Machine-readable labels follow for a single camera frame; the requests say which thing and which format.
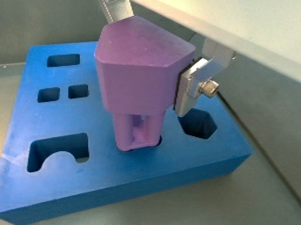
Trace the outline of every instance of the blue foam block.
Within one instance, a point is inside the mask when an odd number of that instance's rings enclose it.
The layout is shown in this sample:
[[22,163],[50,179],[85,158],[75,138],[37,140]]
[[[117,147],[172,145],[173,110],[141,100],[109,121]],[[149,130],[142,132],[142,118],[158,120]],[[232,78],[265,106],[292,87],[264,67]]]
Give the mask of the blue foam block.
[[252,154],[217,98],[200,99],[206,112],[194,110],[182,126],[169,109],[158,147],[121,152],[95,47],[33,47],[27,56],[0,163],[0,218],[15,224],[227,175]]

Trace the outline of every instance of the hole in blue block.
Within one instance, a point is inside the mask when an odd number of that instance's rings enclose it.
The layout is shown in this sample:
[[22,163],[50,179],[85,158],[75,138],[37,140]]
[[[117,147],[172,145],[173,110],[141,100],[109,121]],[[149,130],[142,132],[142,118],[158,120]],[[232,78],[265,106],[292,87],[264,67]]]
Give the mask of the hole in blue block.
[[59,88],[46,88],[39,90],[38,94],[38,102],[53,102],[57,101],[61,97],[61,89]]
[[69,88],[70,98],[85,98],[90,95],[90,89],[87,84],[74,85]]
[[210,138],[219,129],[210,114],[198,109],[192,109],[184,117],[180,117],[180,123],[185,134],[202,139]]
[[85,163],[90,158],[89,135],[85,133],[71,134],[33,142],[27,171],[39,171],[47,157],[59,151],[70,152],[77,162]]
[[79,54],[51,55],[47,60],[47,67],[63,67],[81,64]]

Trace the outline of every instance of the purple pentagonal prism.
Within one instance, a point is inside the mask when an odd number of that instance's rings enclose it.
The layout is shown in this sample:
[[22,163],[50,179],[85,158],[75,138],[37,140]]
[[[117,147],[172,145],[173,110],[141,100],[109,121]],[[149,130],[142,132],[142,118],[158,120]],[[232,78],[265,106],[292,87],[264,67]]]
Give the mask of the purple pentagonal prism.
[[102,102],[113,114],[121,150],[158,144],[180,72],[193,61],[194,49],[188,41],[138,16],[103,28],[97,68]]

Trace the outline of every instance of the screw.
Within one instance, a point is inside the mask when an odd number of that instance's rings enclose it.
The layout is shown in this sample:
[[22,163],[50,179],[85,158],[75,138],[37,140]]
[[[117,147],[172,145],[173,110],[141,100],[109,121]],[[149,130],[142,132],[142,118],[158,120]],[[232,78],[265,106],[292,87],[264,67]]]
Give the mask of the screw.
[[204,94],[208,98],[213,98],[219,92],[220,84],[209,79],[208,81],[200,83],[200,93]]

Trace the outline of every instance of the square hole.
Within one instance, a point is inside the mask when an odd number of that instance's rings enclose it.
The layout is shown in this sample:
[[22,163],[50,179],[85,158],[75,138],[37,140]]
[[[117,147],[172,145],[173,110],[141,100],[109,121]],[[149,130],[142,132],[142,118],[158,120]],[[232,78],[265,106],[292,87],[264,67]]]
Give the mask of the square hole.
[[87,84],[79,84],[70,86],[69,97],[70,98],[85,98],[90,95],[90,89]]
[[79,54],[51,55],[47,60],[47,67],[63,67],[81,64]]
[[54,102],[61,97],[61,89],[59,88],[46,88],[39,90],[38,94],[38,102]]

